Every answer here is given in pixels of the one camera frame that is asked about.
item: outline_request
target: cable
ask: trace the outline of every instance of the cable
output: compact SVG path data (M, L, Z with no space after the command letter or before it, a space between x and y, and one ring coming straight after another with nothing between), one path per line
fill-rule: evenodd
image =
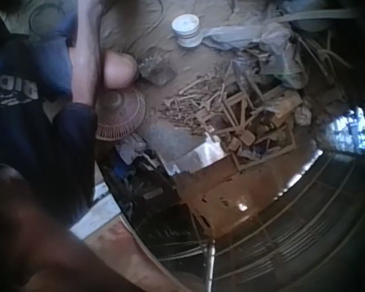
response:
M161 0L157 0L159 5L161 6L161 12L159 14L159 18L157 21L155 21L147 30L145 30L142 34L139 35L139 37L137 37L128 47L127 47L127 51L129 51L134 44L140 39L142 38L144 35L148 35L149 33L151 33L153 30L155 30L155 28L157 28L157 26L159 26L159 24L162 22L162 20L164 20L165 17L165 13L164 13L164 4L162 3Z

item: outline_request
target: white container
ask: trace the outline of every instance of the white container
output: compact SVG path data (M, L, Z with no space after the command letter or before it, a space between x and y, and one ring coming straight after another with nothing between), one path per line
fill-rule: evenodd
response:
M193 14L183 14L172 22L172 29L177 36L177 42L182 47L196 47L203 40L199 17Z

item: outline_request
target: knee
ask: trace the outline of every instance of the knee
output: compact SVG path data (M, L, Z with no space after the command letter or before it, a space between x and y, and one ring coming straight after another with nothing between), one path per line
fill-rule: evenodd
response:
M126 84L127 86L132 85L135 80L138 78L139 70L136 60L127 54L122 54L122 57L125 59L125 75L126 75Z

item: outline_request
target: white lettering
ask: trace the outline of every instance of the white lettering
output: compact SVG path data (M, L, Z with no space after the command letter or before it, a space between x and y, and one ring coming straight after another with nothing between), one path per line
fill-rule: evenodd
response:
M16 83L15 83L16 91L22 91L22 82L23 82L22 78L19 77L16 78Z
M12 90L15 78L13 76L2 75L0 76L0 87L5 90Z
M38 99L38 88L35 82L25 80L23 92L27 97L31 99Z

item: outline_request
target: blue cloth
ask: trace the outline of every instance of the blue cloth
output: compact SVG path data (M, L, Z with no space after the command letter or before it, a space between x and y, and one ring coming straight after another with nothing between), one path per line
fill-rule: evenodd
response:
M65 106L53 122L44 94L70 93L66 38L14 41L0 51L0 165L23 175L41 205L67 226L91 206L97 117L86 105Z
M41 97L54 102L72 94L72 63L68 47L77 34L77 11L68 13L39 41L14 40L0 50L0 69L26 74L38 84Z

